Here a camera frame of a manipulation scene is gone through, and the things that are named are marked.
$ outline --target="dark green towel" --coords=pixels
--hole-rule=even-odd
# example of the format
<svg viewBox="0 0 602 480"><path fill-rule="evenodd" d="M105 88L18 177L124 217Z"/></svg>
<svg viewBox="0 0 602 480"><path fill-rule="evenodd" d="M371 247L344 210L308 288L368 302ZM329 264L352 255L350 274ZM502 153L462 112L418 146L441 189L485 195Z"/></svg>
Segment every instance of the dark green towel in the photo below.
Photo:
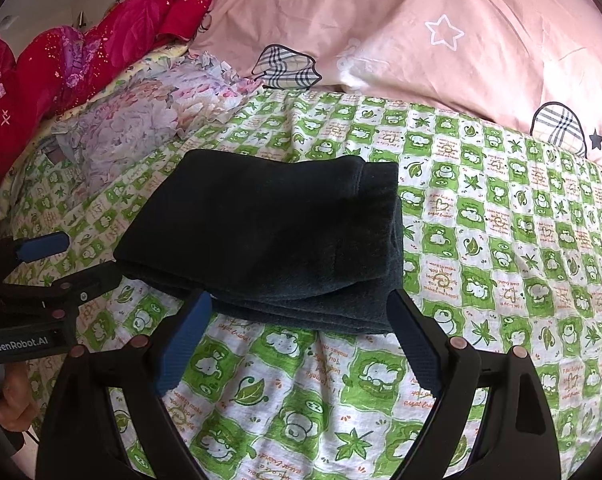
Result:
<svg viewBox="0 0 602 480"><path fill-rule="evenodd" d="M390 328L402 286L398 166L285 164L188 152L114 251L126 276L242 319L345 333Z"/></svg>

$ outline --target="pink floral cloth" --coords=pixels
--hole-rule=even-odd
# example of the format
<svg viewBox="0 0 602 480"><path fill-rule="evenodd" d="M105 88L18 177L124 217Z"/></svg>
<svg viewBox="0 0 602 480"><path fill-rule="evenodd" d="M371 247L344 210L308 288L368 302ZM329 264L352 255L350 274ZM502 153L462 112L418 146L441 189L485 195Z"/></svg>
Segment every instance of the pink floral cloth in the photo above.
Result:
<svg viewBox="0 0 602 480"><path fill-rule="evenodd" d="M98 194L176 135L229 120L259 86L206 52L149 65L112 95L52 128L65 155L81 168L84 181L76 199Z"/></svg>

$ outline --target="human hand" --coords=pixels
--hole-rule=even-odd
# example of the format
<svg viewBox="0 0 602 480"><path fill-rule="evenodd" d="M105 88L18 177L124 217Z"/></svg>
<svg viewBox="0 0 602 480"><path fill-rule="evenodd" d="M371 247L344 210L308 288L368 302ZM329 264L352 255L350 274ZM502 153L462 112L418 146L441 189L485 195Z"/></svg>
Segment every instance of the human hand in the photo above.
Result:
<svg viewBox="0 0 602 480"><path fill-rule="evenodd" d="M0 399L0 425L8 431L23 432L32 424L38 409L32 397L26 363L7 363Z"/></svg>

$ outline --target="floral fabric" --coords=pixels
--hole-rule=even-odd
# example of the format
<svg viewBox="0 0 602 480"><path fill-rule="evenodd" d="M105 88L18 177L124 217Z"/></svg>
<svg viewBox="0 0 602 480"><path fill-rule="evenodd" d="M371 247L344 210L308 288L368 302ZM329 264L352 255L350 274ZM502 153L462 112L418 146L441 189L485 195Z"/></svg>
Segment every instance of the floral fabric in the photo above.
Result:
<svg viewBox="0 0 602 480"><path fill-rule="evenodd" d="M82 170L73 196L82 201L98 194L175 134L228 120L259 86L208 53L148 65L113 95L53 126L66 156Z"/></svg>
<svg viewBox="0 0 602 480"><path fill-rule="evenodd" d="M17 160L12 164L12 167L3 178L0 186L0 221L3 220L9 213L10 208L16 203L20 196L21 186L25 179L24 171L26 165L30 162L30 159L37 150L47 150L47 146L52 143L54 146L58 146L56 141L50 140L52 136L52 127L55 123L68 121L72 117L81 114L91 103L97 101L105 96L113 94L118 90L121 85L126 84L132 77L139 71L159 62L166 61L167 59L175 59L182 57L188 52L188 44L182 42L176 42L156 48L143 59L140 59L136 63L127 67L121 72L116 80L112 81L106 86L101 92L96 94L87 103L77 106L72 110L68 110L65 113L55 117L52 120L45 120L36 131L36 134L32 137L26 148L18 156Z"/></svg>

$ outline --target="green checkered bedsheet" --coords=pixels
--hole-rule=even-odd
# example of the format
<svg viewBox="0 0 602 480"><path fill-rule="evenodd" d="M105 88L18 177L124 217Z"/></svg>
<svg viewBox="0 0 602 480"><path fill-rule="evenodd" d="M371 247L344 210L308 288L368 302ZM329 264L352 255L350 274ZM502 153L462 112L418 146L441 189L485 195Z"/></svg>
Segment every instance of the green checkered bedsheet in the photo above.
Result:
<svg viewBox="0 0 602 480"><path fill-rule="evenodd" d="M36 156L9 229L25 237L62 229L72 246L21 268L16 282L50 283L110 259L187 150L395 161L404 288L450 336L479 349L527 348L552 409L564 476L585 459L602 434L602 168L469 116L340 93L261 91L228 124L189 135L77 205L76 168ZM241 230L237 218L232 236L240 239ZM93 351L118 348L177 309L172 298L124 280L82 307L79 340ZM61 362L30 363L43 412ZM112 399L132 464L150 473L121 393L113 390ZM477 391L449 472L468 457L485 399ZM225 480L388 477L433 405L393 335L225 316L213 319L164 402L193 455Z"/></svg>

